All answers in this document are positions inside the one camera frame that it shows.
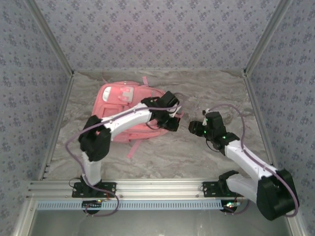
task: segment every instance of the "enclosure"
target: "enclosure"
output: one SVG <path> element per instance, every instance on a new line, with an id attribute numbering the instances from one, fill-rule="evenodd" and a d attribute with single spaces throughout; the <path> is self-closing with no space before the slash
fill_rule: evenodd
<path id="1" fill-rule="evenodd" d="M 4 0 L 1 18 L 1 235 L 315 235 L 315 3 L 311 0 Z M 87 217 L 71 197 L 82 174 L 65 143 L 85 126 L 105 83 L 134 81 L 180 93 L 176 132 L 111 142 L 101 178 L 119 211 Z M 242 199 L 203 194 L 234 161 L 188 130 L 202 111 L 237 107 L 244 143 L 293 176 L 293 218 L 268 221 Z M 239 137 L 241 117 L 219 107 Z M 80 155 L 77 140 L 69 145 Z M 100 209 L 113 209 L 103 202 Z"/>

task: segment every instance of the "metal frame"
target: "metal frame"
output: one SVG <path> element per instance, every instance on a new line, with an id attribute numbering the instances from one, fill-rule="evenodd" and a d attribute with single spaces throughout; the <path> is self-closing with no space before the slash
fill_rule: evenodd
<path id="1" fill-rule="evenodd" d="M 122 200 L 195 200 L 205 199 L 203 192 L 199 190 L 202 182 L 217 181 L 217 179 L 111 179 L 106 181 L 117 183 L 116 195 Z M 35 200 L 77 200 L 71 195 L 72 188 L 67 180 L 45 180 L 31 181 L 26 197 Z M 206 199 L 229 200 L 234 197 Z"/>
<path id="2" fill-rule="evenodd" d="M 26 6 L 30 10 L 34 20 L 38 24 L 39 28 L 41 29 L 42 33 L 46 37 L 47 42 L 49 43 L 51 49 L 55 53 L 56 57 L 58 58 L 61 66 L 63 67 L 64 71 L 69 75 L 72 74 L 71 66 L 64 55 L 59 43 L 57 42 L 53 32 L 48 26 L 48 23 L 45 20 L 42 12 L 40 11 L 37 3 L 34 0 L 24 0 Z"/>
<path id="3" fill-rule="evenodd" d="M 40 169 L 40 172 L 39 172 L 39 175 L 38 175 L 38 178 L 37 178 L 39 180 L 43 180 L 44 179 L 44 175 L 45 175 L 45 171 L 46 171 L 47 165 L 50 163 L 51 159 L 53 158 L 53 154 L 54 154 L 54 151 L 55 151 L 57 139 L 58 139 L 59 132 L 60 132 L 61 122 L 63 120 L 65 109 L 67 108 L 67 104 L 68 104 L 68 100 L 69 100 L 69 97 L 70 97 L 72 85 L 73 85 L 73 75 L 70 75 L 70 78 L 69 78 L 69 81 L 68 81 L 65 93 L 63 95 L 63 100 L 62 100 L 61 105 L 60 105 L 60 109 L 59 109 L 59 113 L 58 113 L 58 116 L 57 116 L 57 120 L 56 120 L 56 123 L 54 125 L 53 135 L 50 138 L 46 154 L 45 154 L 45 156 L 43 158 L 43 164 L 41 166 L 41 169 Z"/>
<path id="4" fill-rule="evenodd" d="M 217 179 L 127 179 L 109 180 L 117 183 L 116 194 L 123 201 L 165 201 L 175 200 L 178 203 L 217 203 L 218 200 L 234 200 L 228 198 L 204 198 L 199 190 L 204 181 L 216 181 Z M 26 201 L 20 212 L 13 236 L 27 236 L 31 231 L 35 210 L 39 203 L 47 200 L 59 202 L 78 202 L 71 197 L 72 188 L 67 180 L 31 181 L 26 193 Z"/>
<path id="5" fill-rule="evenodd" d="M 245 81 L 245 85 L 246 85 L 246 88 L 247 88 L 247 91 L 248 91 L 248 94 L 252 103 L 252 107 L 253 107 L 254 114 L 257 120 L 258 128 L 259 128 L 261 138 L 267 152 L 268 159 L 277 168 L 278 167 L 277 159 L 276 159 L 275 153 L 273 151 L 273 148 L 269 139 L 266 125 L 263 122 L 262 113 L 259 109 L 258 101 L 255 96 L 252 82 L 247 75 L 244 76 L 244 81 Z M 306 227 L 303 222 L 303 217 L 301 215 L 301 212 L 299 212 L 298 215 L 295 216 L 294 218 L 288 218 L 287 220 L 294 236 L 307 236 L 308 235 Z"/>
<path id="6" fill-rule="evenodd" d="M 245 84 L 249 93 L 249 97 L 256 115 L 259 130 L 268 154 L 268 157 L 276 165 L 275 155 L 268 138 L 267 130 L 264 125 L 262 115 L 260 113 L 257 100 L 250 80 L 245 76 Z M 27 192 L 27 200 L 23 205 L 14 236 L 28 235 L 34 212 L 38 202 L 44 200 L 59 201 L 77 201 L 73 199 L 72 189 L 68 185 L 67 180 L 43 180 L 45 170 L 54 153 L 55 145 L 60 131 L 61 122 L 66 109 L 73 84 L 73 77 L 70 78 L 63 97 L 61 109 L 56 121 L 54 134 L 51 138 L 44 165 L 38 177 L 38 181 L 31 181 Z M 127 180 L 109 180 L 117 183 L 117 195 L 122 200 L 143 201 L 143 200 L 177 200 L 177 201 L 204 201 L 203 192 L 199 190 L 201 183 L 204 181 L 217 181 L 217 179 L 127 179 Z M 206 198 L 211 200 L 230 200 L 231 198 Z M 304 226 L 301 215 L 289 218 L 288 225 L 294 236 L 305 236 L 306 228 Z"/>
<path id="7" fill-rule="evenodd" d="M 282 21 L 287 9 L 291 5 L 293 0 L 280 0 L 274 13 L 271 16 L 271 19 L 268 22 L 264 32 L 262 33 L 259 42 L 257 43 L 250 59 L 248 60 L 245 66 L 245 74 L 249 76 L 252 73 L 252 70 L 258 63 L 263 51 L 269 44 L 269 41 L 276 31 L 278 25 Z"/>

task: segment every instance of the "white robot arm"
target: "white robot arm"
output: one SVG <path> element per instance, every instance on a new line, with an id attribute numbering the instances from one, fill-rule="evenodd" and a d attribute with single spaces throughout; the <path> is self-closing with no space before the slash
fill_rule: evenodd
<path id="1" fill-rule="evenodd" d="M 221 196 L 229 196 L 231 193 L 244 196 L 256 203 L 260 212 L 269 220 L 295 209 L 294 200 L 287 188 L 271 172 L 279 175 L 298 199 L 291 174 L 286 170 L 278 171 L 262 161 L 247 147 L 242 148 L 240 139 L 235 134 L 226 131 L 219 112 L 205 110 L 203 115 L 203 122 L 190 122 L 190 133 L 205 137 L 216 150 L 235 161 L 251 177 L 245 178 L 236 171 L 222 174 L 218 181 Z"/>
<path id="2" fill-rule="evenodd" d="M 157 120 L 159 127 L 176 131 L 180 119 L 175 118 L 175 115 L 180 108 L 179 100 L 168 91 L 161 98 L 145 98 L 136 106 L 114 116 L 101 119 L 96 116 L 90 117 L 84 129 L 100 122 L 108 122 L 79 137 L 85 175 L 89 183 L 94 186 L 101 181 L 101 160 L 107 155 L 110 142 L 116 135 L 153 119 Z"/>

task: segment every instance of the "patterned wallpaper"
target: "patterned wallpaper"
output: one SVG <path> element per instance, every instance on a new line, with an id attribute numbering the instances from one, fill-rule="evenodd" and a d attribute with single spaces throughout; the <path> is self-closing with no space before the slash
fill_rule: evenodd
<path id="1" fill-rule="evenodd" d="M 0 235 L 36 179 L 68 76 L 22 0 L 0 1 Z"/>
<path id="2" fill-rule="evenodd" d="M 74 70 L 243 68 L 278 0 L 36 0 Z"/>
<path id="3" fill-rule="evenodd" d="M 251 75 L 279 166 L 315 235 L 315 2 L 295 0 Z"/>

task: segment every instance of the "blue cable tray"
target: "blue cable tray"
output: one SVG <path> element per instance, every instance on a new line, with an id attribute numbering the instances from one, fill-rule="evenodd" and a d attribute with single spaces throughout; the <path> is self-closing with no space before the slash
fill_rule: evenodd
<path id="1" fill-rule="evenodd" d="M 117 201 L 102 202 L 98 210 L 113 210 Z M 38 201 L 37 210 L 83 210 L 82 200 Z M 219 210 L 221 200 L 121 200 L 119 210 Z"/>

